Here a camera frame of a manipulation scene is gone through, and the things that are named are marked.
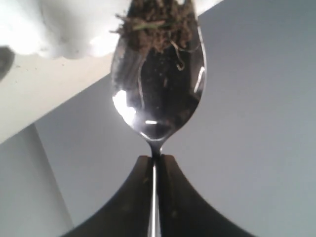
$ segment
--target white object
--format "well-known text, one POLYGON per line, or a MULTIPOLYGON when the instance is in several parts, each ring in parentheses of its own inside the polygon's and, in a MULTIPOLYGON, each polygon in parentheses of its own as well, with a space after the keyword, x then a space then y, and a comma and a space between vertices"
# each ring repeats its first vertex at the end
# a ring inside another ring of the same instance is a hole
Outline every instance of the white object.
POLYGON ((0 145, 0 236, 59 237, 73 227, 34 125, 0 145))
MULTIPOLYGON (((220 1, 196 0, 197 13, 220 1)), ((118 36, 109 31, 119 26, 115 14, 124 13, 129 4, 130 0, 0 0, 0 46, 17 53, 0 82, 0 143, 110 72, 118 36), (61 56, 78 60, 42 58, 61 56)))

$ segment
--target gray wall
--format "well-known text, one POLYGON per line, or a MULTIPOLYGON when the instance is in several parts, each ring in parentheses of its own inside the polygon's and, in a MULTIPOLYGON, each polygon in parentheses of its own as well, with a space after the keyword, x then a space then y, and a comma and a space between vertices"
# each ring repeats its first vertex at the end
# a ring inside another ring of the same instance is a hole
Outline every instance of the gray wall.
MULTIPOLYGON (((316 1, 225 0, 200 18, 202 103, 164 147, 215 208, 261 237, 316 233, 316 1)), ((36 123, 75 224, 106 202, 146 143, 108 77, 36 123)))
POLYGON ((56 237, 72 227, 31 125, 0 145, 0 236, 56 237))

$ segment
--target metal spoon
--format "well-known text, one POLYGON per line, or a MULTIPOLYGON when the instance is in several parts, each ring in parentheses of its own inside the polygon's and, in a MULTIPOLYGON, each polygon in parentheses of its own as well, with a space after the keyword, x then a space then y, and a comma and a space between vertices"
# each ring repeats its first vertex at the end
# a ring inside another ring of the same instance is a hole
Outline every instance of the metal spoon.
MULTIPOLYGON (((112 62, 113 102, 125 122, 150 145, 154 159, 166 140, 195 112, 205 85, 205 58, 201 33, 192 27, 186 50, 174 43, 146 58, 120 38, 112 62)), ((152 236, 156 232, 156 184, 153 184, 152 236)))

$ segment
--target soil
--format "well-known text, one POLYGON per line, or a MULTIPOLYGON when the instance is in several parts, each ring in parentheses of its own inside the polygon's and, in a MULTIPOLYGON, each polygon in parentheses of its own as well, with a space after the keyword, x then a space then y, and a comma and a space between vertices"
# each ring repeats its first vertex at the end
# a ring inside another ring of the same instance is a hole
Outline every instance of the soil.
POLYGON ((197 25, 192 0, 132 0, 123 23, 116 31, 133 50, 146 56, 151 49, 158 53, 174 46, 185 49, 197 25))

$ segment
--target spoon bowl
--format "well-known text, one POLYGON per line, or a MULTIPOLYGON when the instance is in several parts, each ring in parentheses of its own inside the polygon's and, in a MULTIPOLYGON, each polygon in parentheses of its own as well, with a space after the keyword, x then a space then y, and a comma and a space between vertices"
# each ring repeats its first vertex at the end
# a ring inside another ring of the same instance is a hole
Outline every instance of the spoon bowl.
POLYGON ((190 119, 205 85, 199 27, 187 48, 172 44, 146 57, 120 38, 112 62, 113 102, 125 122, 159 154, 164 142, 190 119))

